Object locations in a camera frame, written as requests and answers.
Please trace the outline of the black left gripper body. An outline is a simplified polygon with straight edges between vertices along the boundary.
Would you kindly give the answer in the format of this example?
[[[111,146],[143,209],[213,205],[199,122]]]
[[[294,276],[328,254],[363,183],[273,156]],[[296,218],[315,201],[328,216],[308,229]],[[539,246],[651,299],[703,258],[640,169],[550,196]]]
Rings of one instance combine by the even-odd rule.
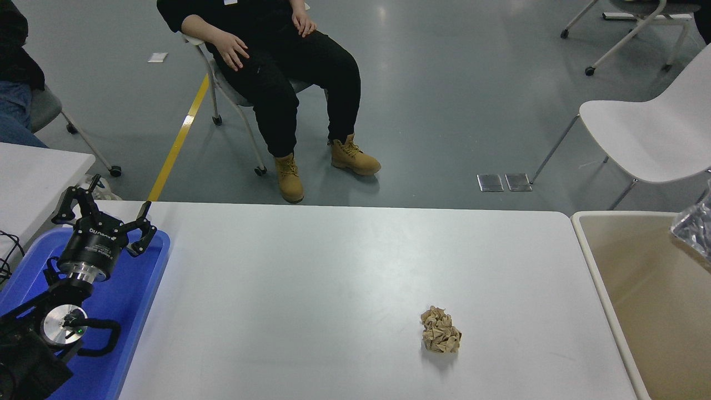
[[[73,263],[114,268],[122,248],[128,243],[126,233],[114,232],[121,224],[122,221],[107,214],[99,216],[97,222],[89,216],[79,218],[68,245],[58,259],[58,268],[67,268]]]

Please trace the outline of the person's right hand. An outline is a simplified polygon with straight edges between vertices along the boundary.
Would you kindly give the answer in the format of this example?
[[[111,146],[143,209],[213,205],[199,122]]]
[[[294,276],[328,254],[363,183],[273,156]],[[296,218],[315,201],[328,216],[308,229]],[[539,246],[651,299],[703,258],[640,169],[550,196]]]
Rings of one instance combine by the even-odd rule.
[[[234,34],[221,31],[216,33],[211,43],[220,53],[224,63],[234,71],[244,68],[244,63],[250,58],[246,43]]]

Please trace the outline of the person's left hand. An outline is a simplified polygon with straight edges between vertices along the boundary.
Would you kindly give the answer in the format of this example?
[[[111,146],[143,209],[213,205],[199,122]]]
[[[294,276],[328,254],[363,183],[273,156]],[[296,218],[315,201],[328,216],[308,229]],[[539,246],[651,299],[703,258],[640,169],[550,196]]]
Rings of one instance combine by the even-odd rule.
[[[304,2],[291,2],[292,22],[300,37],[305,38],[317,30],[317,24],[312,20]]]

